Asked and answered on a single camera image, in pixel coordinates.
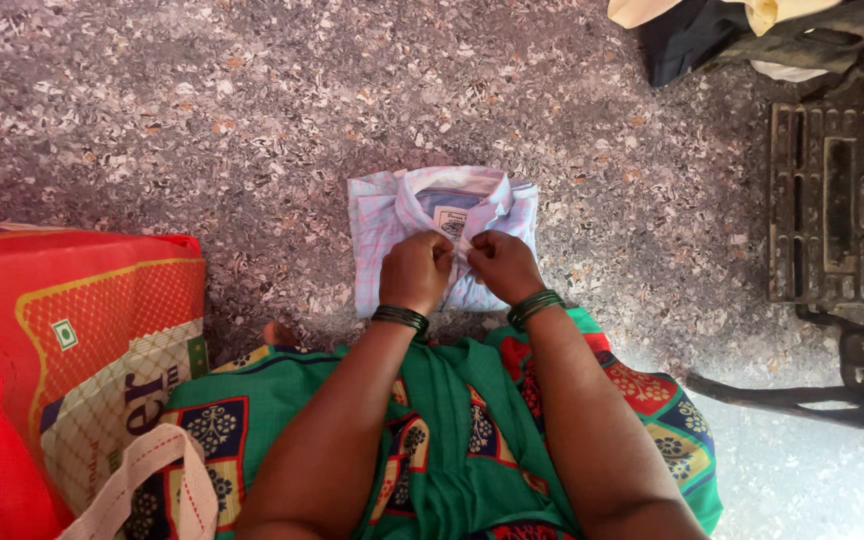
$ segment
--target green bangle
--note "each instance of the green bangle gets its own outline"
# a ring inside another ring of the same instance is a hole
[[[509,324],[512,328],[519,332],[525,332],[525,321],[529,317],[552,306],[562,306],[564,308],[566,302],[554,290],[545,289],[525,297],[525,300],[520,301],[509,311],[509,315],[506,318],[509,319]]]
[[[429,330],[429,320],[426,316],[408,307],[380,303],[372,313],[371,320],[398,323],[415,330],[419,336],[423,336]]]

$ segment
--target foot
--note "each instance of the foot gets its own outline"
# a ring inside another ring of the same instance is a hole
[[[292,330],[282,325],[282,323],[271,322],[262,328],[262,339],[265,344],[272,347],[274,345],[284,345],[287,347],[301,347],[302,343],[296,338]]]

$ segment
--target orange bag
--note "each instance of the orange bag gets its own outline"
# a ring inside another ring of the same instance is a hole
[[[190,236],[0,224],[0,538],[54,538],[208,372]]]

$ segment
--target green saree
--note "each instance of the green saree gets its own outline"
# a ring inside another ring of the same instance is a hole
[[[705,419],[672,377],[626,367],[588,313],[576,308],[569,315],[710,533],[722,504]],[[205,450],[219,501],[217,538],[233,537],[266,450],[348,350],[261,347],[175,388],[161,421],[182,426]],[[602,444],[608,438],[602,433]],[[342,454],[335,448],[335,460]],[[174,464],[142,485],[126,536],[175,536],[181,474],[182,465]],[[483,343],[413,341],[391,388],[379,462],[355,536],[581,537],[546,450],[541,390],[524,333],[505,326]]]

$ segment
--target shirt label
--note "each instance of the shirt label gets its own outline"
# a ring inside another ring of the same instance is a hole
[[[448,239],[455,243],[462,238],[462,229],[466,227],[467,217],[469,217],[469,211],[465,208],[436,206],[432,219]]]

